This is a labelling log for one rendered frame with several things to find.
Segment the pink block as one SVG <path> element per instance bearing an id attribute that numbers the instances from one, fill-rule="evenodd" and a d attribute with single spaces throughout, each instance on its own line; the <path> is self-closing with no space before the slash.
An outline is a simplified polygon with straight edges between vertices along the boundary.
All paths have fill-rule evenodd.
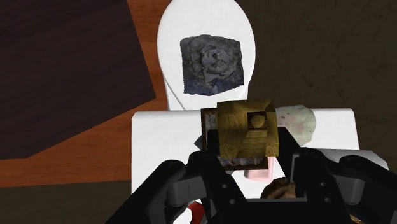
<path id="1" fill-rule="evenodd" d="M 255 181 L 272 181 L 273 176 L 273 167 L 274 167 L 274 158 L 275 157 L 268 157 L 267 169 L 254 169 L 254 170 L 246 170 L 244 171 L 244 177 L 246 179 L 255 180 Z"/>

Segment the white toilet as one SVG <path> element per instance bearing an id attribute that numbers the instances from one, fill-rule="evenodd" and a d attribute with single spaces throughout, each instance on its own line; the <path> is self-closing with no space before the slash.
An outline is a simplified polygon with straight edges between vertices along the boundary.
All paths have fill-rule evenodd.
<path id="1" fill-rule="evenodd" d="M 214 96 L 183 93 L 181 39 L 210 34 L 240 41 L 244 85 Z M 216 107 L 218 101 L 247 99 L 256 57 L 249 20 L 235 0 L 172 0 L 160 20 L 157 54 L 170 111 L 136 112 L 132 117 L 132 193 L 164 160 L 187 163 L 199 150 L 194 141 L 201 135 L 200 108 Z M 313 109 L 316 129 L 310 148 L 359 150 L 354 112 L 350 108 Z M 247 198 L 259 198 L 272 181 L 247 179 L 244 171 L 232 174 Z"/>

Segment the red object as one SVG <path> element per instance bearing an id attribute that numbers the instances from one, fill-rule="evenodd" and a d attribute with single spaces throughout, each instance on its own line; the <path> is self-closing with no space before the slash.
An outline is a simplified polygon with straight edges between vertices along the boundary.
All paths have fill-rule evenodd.
<path id="1" fill-rule="evenodd" d="M 188 209 L 192 213 L 190 224 L 206 224 L 205 210 L 201 203 L 193 201 L 189 204 Z"/>

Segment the brown round object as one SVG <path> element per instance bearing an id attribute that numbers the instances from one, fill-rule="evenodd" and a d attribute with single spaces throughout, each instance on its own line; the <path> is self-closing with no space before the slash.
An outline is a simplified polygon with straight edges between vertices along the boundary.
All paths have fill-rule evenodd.
<path id="1" fill-rule="evenodd" d="M 281 199 L 281 198 L 296 198 L 296 185 L 287 180 L 287 178 L 274 179 L 267 185 L 262 193 L 261 199 Z"/>

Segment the brown framed grey box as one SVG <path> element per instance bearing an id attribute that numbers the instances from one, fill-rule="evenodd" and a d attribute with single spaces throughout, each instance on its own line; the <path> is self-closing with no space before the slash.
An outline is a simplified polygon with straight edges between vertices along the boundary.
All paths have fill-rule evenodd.
<path id="1" fill-rule="evenodd" d="M 216 108 L 204 108 L 200 110 L 202 135 L 195 141 L 195 146 L 200 150 L 207 150 L 208 132 L 210 130 L 217 130 L 216 112 Z M 215 150 L 214 154 L 229 174 L 238 170 L 247 171 L 271 168 L 267 157 L 225 159 L 221 158 L 219 150 Z"/>

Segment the olive yellow box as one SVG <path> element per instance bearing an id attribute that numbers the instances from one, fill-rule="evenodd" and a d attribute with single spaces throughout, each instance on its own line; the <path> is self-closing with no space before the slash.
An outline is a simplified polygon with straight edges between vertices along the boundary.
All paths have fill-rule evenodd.
<path id="1" fill-rule="evenodd" d="M 271 100 L 239 100 L 217 103 L 221 158 L 277 157 L 277 115 Z"/>

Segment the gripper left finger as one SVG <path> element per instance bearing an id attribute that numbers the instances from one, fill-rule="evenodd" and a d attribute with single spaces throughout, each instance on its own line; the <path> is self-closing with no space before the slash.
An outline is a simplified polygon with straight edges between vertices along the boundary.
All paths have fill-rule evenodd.
<path id="1" fill-rule="evenodd" d="M 209 130 L 206 150 L 191 153 L 187 164 L 162 162 L 105 224 L 174 224 L 197 199 L 208 224 L 239 224 L 247 200 L 221 166 L 218 151 L 218 131 Z"/>

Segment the pale mottled round object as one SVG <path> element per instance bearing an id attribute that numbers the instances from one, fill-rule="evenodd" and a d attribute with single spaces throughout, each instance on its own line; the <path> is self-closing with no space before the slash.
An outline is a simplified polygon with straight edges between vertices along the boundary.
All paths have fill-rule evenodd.
<path id="1" fill-rule="evenodd" d="M 300 146 L 312 141 L 316 129 L 313 110 L 304 105 L 295 105 L 276 108 L 275 112 L 277 126 L 285 127 Z"/>

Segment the grey mottled square cloth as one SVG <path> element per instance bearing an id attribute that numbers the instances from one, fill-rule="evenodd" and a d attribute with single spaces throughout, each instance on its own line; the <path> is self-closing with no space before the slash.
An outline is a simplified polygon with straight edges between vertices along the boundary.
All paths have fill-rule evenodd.
<path id="1" fill-rule="evenodd" d="M 240 42 L 201 34 L 180 41 L 184 93 L 212 96 L 243 86 Z"/>

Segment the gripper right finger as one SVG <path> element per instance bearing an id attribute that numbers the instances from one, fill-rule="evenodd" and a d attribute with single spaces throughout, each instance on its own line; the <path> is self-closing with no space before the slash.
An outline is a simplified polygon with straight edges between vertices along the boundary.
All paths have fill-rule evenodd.
<path id="1" fill-rule="evenodd" d="M 284 127 L 278 136 L 278 163 L 305 199 L 294 209 L 303 224 L 397 224 L 397 174 L 357 154 L 334 162 Z"/>

